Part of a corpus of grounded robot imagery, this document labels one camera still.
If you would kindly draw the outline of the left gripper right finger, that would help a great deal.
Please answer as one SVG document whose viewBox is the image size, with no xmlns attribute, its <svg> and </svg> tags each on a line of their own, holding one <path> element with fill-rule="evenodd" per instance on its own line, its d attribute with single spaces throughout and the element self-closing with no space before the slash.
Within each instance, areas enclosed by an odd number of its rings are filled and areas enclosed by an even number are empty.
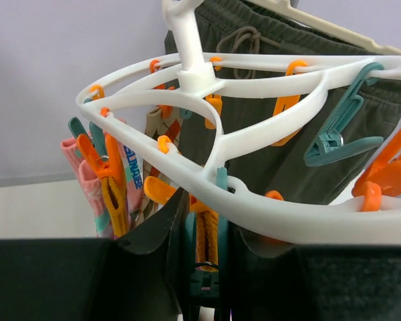
<svg viewBox="0 0 401 321">
<path fill-rule="evenodd" d="M 294 245 L 231 225 L 233 320 L 295 320 L 291 290 Z"/>
</svg>

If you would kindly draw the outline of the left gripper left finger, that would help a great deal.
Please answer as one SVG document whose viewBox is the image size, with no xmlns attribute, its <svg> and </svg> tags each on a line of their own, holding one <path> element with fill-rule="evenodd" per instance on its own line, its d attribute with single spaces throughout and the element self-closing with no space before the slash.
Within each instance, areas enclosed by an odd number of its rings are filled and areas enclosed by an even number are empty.
<svg viewBox="0 0 401 321">
<path fill-rule="evenodd" d="M 179 188 L 153 216 L 116 241 L 117 320 L 177 320 L 188 192 Z"/>
</svg>

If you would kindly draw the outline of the maroon striped sock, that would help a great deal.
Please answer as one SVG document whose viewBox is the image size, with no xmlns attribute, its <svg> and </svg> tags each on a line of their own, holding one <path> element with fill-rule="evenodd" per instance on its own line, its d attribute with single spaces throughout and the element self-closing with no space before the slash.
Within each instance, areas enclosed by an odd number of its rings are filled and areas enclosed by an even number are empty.
<svg viewBox="0 0 401 321">
<path fill-rule="evenodd" d="M 110 214 L 114 235 L 119 238 L 129 232 L 126 191 L 112 177 L 101 179 L 102 194 Z"/>
<path fill-rule="evenodd" d="M 215 212 L 203 211 L 196 214 L 196 261 L 219 263 L 218 222 Z"/>
</svg>

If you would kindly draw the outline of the white round clip hanger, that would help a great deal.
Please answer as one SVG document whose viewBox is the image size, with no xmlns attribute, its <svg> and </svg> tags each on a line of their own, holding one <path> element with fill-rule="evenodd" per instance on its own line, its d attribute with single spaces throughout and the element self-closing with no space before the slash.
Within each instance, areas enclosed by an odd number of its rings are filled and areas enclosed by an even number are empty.
<svg viewBox="0 0 401 321">
<path fill-rule="evenodd" d="M 363 197 L 338 205 L 308 205 L 256 195 L 244 182 L 229 177 L 234 193 L 220 189 L 217 169 L 232 158 L 249 154 L 307 124 L 322 109 L 332 89 L 351 84 L 369 63 L 383 65 L 374 78 L 401 80 L 401 56 L 306 56 L 307 67 L 295 76 L 258 80 L 223 80 L 215 76 L 211 55 L 201 47 L 194 11 L 198 1 L 164 1 L 164 18 L 178 51 L 162 56 L 159 72 L 144 76 L 115 94 L 94 99 L 83 89 L 76 102 L 81 113 L 114 138 L 231 222 L 255 233 L 296 244 L 401 245 L 401 198 L 385 196 L 377 211 L 361 212 Z M 234 98 L 277 98 L 303 95 L 291 109 L 268 120 L 226 134 L 209 94 Z M 165 104 L 191 110 L 216 126 L 215 141 L 204 166 L 188 160 L 173 145 L 162 152 L 158 143 L 124 124 L 111 111 Z"/>
</svg>

